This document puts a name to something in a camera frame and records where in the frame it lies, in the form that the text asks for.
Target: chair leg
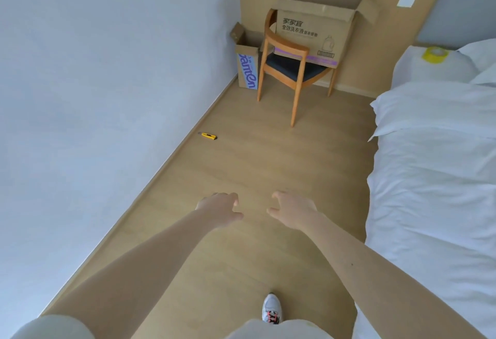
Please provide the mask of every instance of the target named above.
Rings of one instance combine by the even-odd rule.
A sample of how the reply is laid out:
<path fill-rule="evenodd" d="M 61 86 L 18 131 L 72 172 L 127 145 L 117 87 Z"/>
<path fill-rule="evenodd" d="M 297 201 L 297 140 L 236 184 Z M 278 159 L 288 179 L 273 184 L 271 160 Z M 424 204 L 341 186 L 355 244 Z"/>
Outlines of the chair leg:
<path fill-rule="evenodd" d="M 336 77 L 338 75 L 338 68 L 334 69 L 332 72 L 331 82 L 329 83 L 329 91 L 327 91 L 327 97 L 329 98 L 332 93 L 332 89 L 334 88 L 334 83 L 336 82 Z"/>
<path fill-rule="evenodd" d="M 265 39 L 263 43 L 263 53 L 262 53 L 262 61 L 260 63 L 260 76 L 258 77 L 258 92 L 257 92 L 257 101 L 260 101 L 262 98 L 262 83 L 264 82 L 264 67 L 265 62 L 267 61 L 267 51 L 269 49 L 269 41 Z"/>
<path fill-rule="evenodd" d="M 296 90 L 294 92 L 295 98 L 293 101 L 293 113 L 291 114 L 291 127 L 294 127 L 296 121 L 296 111 L 298 110 L 298 102 L 300 101 L 301 82 L 296 84 Z"/>

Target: large open cardboard box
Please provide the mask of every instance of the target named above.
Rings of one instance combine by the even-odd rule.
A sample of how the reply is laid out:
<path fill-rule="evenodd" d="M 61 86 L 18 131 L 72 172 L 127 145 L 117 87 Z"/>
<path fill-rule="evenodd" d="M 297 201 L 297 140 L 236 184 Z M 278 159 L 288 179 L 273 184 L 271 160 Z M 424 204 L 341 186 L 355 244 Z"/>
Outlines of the large open cardboard box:
<path fill-rule="evenodd" d="M 264 34 L 246 30 L 240 23 L 236 23 L 230 35 L 236 43 L 239 86 L 257 90 Z"/>
<path fill-rule="evenodd" d="M 276 34 L 310 48 L 307 61 L 337 67 L 360 13 L 374 24 L 378 6 L 372 0 L 277 0 Z M 279 48 L 275 53 L 301 59 Z"/>

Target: shoe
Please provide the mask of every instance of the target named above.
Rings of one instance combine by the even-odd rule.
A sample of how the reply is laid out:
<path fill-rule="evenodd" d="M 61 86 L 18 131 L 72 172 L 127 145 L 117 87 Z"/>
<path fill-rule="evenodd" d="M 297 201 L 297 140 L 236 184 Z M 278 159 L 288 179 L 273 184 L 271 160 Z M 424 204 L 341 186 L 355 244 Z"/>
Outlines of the shoe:
<path fill-rule="evenodd" d="M 262 320 L 273 325 L 282 323 L 282 308 L 277 296 L 269 293 L 262 306 Z"/>

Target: person's left hand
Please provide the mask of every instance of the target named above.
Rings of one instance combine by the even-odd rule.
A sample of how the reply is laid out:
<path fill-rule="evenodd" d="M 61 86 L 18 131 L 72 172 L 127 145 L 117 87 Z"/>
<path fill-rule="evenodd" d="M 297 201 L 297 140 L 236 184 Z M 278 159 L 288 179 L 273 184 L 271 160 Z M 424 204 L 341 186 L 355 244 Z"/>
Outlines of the person's left hand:
<path fill-rule="evenodd" d="M 225 227 L 233 222 L 243 219 L 241 212 L 234 212 L 233 207 L 239 203 L 237 193 L 214 193 L 203 198 L 196 205 L 196 211 L 208 215 L 215 228 Z"/>

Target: chair seat cushion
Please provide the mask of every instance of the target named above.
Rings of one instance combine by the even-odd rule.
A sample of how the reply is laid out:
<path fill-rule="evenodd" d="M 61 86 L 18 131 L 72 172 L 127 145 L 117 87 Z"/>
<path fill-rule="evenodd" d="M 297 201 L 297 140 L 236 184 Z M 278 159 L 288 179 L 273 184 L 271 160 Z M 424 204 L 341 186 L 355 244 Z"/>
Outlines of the chair seat cushion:
<path fill-rule="evenodd" d="M 271 53 L 267 56 L 267 61 L 265 63 L 295 82 L 298 79 L 298 70 L 300 69 L 299 60 Z M 303 82 L 322 73 L 325 69 L 327 69 L 327 67 L 307 62 L 305 64 Z"/>

